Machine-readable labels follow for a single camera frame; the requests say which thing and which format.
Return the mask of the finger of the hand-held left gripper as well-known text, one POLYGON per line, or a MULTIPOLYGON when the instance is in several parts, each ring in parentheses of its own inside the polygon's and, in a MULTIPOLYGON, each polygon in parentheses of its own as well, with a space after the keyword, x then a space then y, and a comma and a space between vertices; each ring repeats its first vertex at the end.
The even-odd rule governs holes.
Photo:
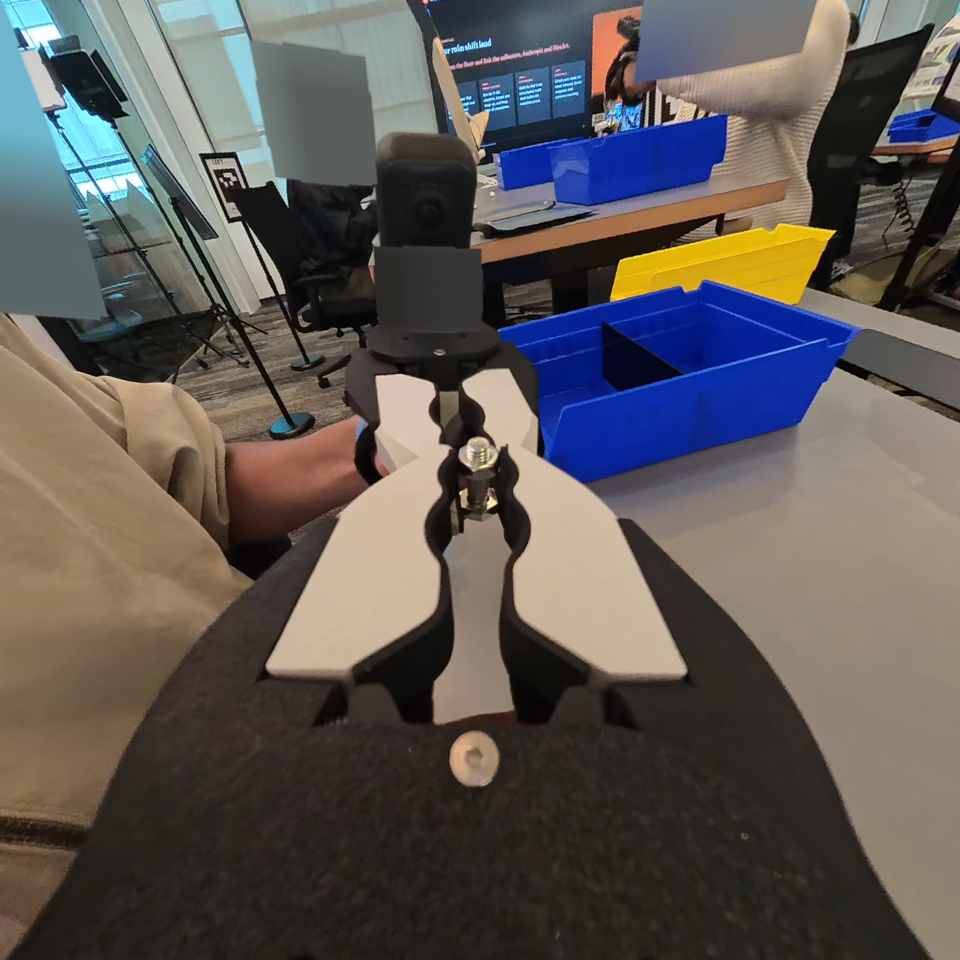
POLYGON ((442 428, 431 413, 438 390, 429 380, 408 374, 378 374, 374 378, 377 426, 376 459, 385 471, 399 471, 426 457, 450 456, 442 428))
POLYGON ((485 368, 462 381, 462 425, 498 449, 538 455, 538 417, 508 368, 485 368))

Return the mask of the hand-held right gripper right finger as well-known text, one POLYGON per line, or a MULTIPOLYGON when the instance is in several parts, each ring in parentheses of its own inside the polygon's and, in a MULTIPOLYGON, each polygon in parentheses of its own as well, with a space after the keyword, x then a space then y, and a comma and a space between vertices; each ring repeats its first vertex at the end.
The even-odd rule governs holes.
POLYGON ((497 496, 510 548, 499 647, 518 713, 552 713, 570 689, 688 677, 628 523, 524 447, 501 450, 497 496))

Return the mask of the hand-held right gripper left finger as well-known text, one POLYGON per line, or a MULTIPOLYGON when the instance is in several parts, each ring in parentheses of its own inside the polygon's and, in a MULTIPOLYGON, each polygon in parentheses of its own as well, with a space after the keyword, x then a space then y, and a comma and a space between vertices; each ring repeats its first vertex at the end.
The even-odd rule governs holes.
POLYGON ((445 550, 457 493, 453 450, 429 447, 347 506, 266 660, 267 677, 347 694, 379 685, 401 714, 434 714, 454 643, 445 550))

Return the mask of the silver bolt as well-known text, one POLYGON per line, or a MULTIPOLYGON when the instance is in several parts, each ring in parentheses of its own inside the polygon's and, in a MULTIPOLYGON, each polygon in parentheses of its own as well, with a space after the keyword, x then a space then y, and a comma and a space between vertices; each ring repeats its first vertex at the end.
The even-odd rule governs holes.
POLYGON ((499 512, 498 469, 486 466, 460 470, 459 517, 462 522, 486 522, 499 512))

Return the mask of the blue divided storage bin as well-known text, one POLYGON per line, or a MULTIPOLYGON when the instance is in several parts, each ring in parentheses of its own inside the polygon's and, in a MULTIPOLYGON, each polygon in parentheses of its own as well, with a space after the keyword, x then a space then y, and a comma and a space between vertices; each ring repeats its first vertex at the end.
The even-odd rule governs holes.
POLYGON ((704 281, 502 329, 544 458, 592 482, 797 426, 860 328, 704 281))

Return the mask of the person's left forearm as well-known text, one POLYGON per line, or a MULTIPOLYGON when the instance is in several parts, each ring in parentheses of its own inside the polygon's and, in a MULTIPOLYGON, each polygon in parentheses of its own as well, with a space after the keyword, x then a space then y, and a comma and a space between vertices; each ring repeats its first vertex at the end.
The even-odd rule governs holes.
POLYGON ((362 426, 354 415, 298 438, 229 443, 224 478, 230 545, 289 535, 365 493, 370 485, 355 462, 362 426))

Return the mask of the person's left hand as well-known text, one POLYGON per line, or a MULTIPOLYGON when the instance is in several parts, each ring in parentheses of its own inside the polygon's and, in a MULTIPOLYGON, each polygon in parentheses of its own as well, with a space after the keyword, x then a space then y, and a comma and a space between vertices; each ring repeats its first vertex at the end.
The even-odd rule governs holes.
POLYGON ((362 417, 358 418, 355 431, 354 466, 368 487, 392 472, 379 455, 375 429, 362 417))

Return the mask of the small blue storage bin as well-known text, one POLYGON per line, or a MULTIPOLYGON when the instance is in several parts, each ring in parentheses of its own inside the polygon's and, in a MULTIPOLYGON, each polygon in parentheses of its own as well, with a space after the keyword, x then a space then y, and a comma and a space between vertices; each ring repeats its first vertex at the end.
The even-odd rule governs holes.
POLYGON ((551 184, 553 171, 550 152, 558 143, 549 141, 496 153, 494 166, 500 189, 512 191, 551 184))
POLYGON ((958 138, 959 123, 932 109, 921 109, 895 116, 887 129, 889 143, 930 143, 958 138))

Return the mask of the dark flat tablet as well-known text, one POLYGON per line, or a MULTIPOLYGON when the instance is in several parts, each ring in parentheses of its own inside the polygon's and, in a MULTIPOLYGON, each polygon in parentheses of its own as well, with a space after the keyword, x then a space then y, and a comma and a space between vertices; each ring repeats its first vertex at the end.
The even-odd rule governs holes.
POLYGON ((486 239, 538 232, 594 216, 595 209, 576 203, 550 202, 495 211, 474 222, 474 232, 486 239))
POLYGON ((958 422, 957 331, 813 289, 799 305, 860 330, 837 369, 958 422))

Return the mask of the computer monitor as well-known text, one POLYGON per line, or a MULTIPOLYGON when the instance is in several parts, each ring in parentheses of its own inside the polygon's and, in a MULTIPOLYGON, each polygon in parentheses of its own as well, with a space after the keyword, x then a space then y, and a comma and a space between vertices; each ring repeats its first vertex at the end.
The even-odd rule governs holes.
POLYGON ((592 131, 592 99, 625 44, 621 18, 642 2, 423 2, 462 106, 488 114, 488 154, 592 131))

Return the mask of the black white tag board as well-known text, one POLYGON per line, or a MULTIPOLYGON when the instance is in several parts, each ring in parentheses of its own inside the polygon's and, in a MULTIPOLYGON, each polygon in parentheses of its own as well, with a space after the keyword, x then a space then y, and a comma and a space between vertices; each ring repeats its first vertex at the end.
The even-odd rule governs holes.
POLYGON ((224 219, 239 223, 243 214, 234 201, 234 193, 249 188, 246 174, 236 151, 208 151, 198 154, 198 159, 207 174, 224 219))

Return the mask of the brown wooden desk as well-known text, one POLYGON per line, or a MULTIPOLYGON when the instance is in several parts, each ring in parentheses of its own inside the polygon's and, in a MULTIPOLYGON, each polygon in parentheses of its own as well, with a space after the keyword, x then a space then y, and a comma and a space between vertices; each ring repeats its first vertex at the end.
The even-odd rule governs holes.
POLYGON ((551 255, 585 245, 639 237, 679 227, 680 234, 723 214, 765 207, 786 197, 791 179, 766 174, 714 174, 708 180, 595 205, 574 221, 549 225, 519 235, 471 237, 483 265, 536 255, 551 255))

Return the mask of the yellow storage bin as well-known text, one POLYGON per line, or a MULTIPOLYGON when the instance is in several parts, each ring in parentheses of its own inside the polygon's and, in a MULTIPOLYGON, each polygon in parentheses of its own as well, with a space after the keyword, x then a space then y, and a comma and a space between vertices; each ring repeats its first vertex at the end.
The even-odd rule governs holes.
POLYGON ((834 231, 781 223, 625 258, 617 266, 612 303, 702 282, 798 306, 834 231))

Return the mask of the black studio lamp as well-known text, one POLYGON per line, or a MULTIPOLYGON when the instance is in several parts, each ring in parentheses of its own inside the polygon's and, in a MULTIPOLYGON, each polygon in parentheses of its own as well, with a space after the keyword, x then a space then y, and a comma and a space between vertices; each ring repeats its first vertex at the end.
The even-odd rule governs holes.
POLYGON ((76 41, 76 36, 70 36, 47 43, 54 75, 79 107, 114 125, 128 116, 123 105, 129 98, 102 55, 85 50, 76 41))

